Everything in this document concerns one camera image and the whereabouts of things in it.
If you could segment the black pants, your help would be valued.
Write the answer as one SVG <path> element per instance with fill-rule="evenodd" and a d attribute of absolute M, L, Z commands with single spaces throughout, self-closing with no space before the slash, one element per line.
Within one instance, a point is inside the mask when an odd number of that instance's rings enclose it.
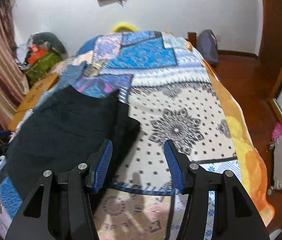
<path fill-rule="evenodd" d="M 140 122 L 129 116 L 129 105 L 120 102 L 118 94 L 116 90 L 93 98 L 68 86 L 33 111 L 6 152 L 4 170 L 21 199 L 45 170 L 71 170 L 106 139 L 112 142 L 113 153 L 104 183 L 113 181 L 140 132 Z"/>

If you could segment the brown cardboard box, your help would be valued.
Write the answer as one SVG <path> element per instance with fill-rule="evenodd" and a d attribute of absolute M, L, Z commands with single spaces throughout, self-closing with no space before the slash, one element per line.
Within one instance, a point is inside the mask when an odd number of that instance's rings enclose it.
<path fill-rule="evenodd" d="M 23 119 L 25 112 L 29 109 L 33 109 L 40 97 L 44 92 L 52 88 L 59 80 L 59 75 L 53 73 L 39 81 L 37 81 L 25 95 L 19 107 L 16 109 L 14 116 L 8 126 L 8 129 L 12 132 L 16 130 L 17 125 Z"/>

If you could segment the blue patchwork bedsheet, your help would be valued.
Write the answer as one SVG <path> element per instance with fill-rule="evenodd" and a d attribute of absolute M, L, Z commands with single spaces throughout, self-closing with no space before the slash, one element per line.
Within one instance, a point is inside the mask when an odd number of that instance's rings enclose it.
<path fill-rule="evenodd" d="M 118 91 L 119 101 L 129 105 L 129 116 L 140 122 L 140 132 L 114 179 L 90 196 L 91 209 L 100 239 L 176 239 L 181 228 L 186 194 L 174 187 L 164 155 L 164 142 L 171 139 L 182 153 L 194 124 L 182 100 L 194 82 L 206 82 L 200 63 L 185 51 L 185 39 L 157 31 L 137 31 L 100 36 L 86 44 L 71 64 L 83 61 L 100 68 L 97 76 L 84 79 L 78 92 L 105 98 Z M 55 92 L 44 92 L 24 122 Z M 239 162 L 198 163 L 209 172 L 231 170 L 241 175 Z M 10 233 L 10 225 L 21 199 L 0 163 L 0 234 Z"/>

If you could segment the orange yellow fleece blanket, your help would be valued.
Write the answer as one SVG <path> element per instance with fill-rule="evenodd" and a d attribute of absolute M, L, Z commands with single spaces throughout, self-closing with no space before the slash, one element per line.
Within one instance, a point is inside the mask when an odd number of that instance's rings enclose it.
<path fill-rule="evenodd" d="M 183 93 L 189 123 L 194 124 L 182 153 L 201 163 L 239 162 L 242 183 L 251 196 L 265 225 L 274 218 L 274 207 L 266 200 L 266 165 L 253 146 L 240 105 L 217 80 L 202 55 L 184 40 L 185 51 L 200 63 L 206 82 L 194 82 Z"/>

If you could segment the folded blue jeans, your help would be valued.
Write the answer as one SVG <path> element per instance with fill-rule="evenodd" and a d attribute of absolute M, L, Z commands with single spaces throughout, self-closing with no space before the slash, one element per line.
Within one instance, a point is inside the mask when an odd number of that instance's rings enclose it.
<path fill-rule="evenodd" d="M 66 67 L 65 71 L 62 72 L 62 75 L 53 88 L 53 91 L 58 92 L 59 90 L 63 90 L 68 87 L 78 91 L 80 83 L 84 79 L 97 76 L 99 72 L 100 68 L 87 63 L 87 61 L 83 61 L 79 65 L 70 64 Z"/>

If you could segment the orange box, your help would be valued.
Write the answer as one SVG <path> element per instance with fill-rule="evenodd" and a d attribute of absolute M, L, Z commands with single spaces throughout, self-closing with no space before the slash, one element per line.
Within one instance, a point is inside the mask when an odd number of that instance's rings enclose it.
<path fill-rule="evenodd" d="M 31 66 L 34 65 L 34 63 L 38 59 L 40 59 L 41 57 L 43 57 L 47 53 L 46 48 L 39 48 L 36 44 L 33 44 L 32 46 L 30 46 L 30 51 L 31 51 L 32 54 L 27 59 L 27 62 Z"/>

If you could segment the green covered side table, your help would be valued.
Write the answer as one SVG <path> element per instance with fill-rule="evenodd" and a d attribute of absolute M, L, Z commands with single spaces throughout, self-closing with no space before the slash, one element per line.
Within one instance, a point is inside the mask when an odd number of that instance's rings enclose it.
<path fill-rule="evenodd" d="M 61 56 L 54 51 L 48 52 L 38 59 L 34 65 L 25 72 L 29 86 L 33 86 L 37 81 L 46 77 L 52 67 L 61 61 Z"/>

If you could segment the pink slipper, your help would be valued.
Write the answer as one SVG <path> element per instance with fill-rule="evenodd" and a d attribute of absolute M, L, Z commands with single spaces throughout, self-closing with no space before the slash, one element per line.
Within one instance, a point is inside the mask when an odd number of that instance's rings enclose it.
<path fill-rule="evenodd" d="M 281 136 L 282 136 L 282 126 L 279 122 L 277 122 L 271 134 L 272 142 L 276 142 Z"/>

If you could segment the dark blue backpack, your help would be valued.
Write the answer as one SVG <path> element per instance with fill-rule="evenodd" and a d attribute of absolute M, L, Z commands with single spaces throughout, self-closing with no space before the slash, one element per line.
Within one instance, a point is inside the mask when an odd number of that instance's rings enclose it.
<path fill-rule="evenodd" d="M 219 62 L 217 39 L 212 30 L 206 29 L 198 35 L 196 48 L 209 64 Z"/>

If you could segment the yellow headboard cushion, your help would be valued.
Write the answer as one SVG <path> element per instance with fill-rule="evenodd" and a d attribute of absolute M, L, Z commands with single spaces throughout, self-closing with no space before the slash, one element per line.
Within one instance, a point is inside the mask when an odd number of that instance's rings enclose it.
<path fill-rule="evenodd" d="M 139 31 L 139 29 L 136 28 L 135 26 L 131 25 L 131 24 L 122 22 L 122 23 L 119 23 L 119 24 L 115 25 L 115 26 L 112 28 L 111 33 L 135 32 L 135 31 Z"/>

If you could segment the brown wooden door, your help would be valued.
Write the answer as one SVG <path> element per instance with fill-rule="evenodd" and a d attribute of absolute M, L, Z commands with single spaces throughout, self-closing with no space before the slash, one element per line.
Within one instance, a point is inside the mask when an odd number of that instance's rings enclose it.
<path fill-rule="evenodd" d="M 271 82 L 270 99 L 282 90 L 282 0 L 262 0 L 263 27 L 259 60 Z"/>

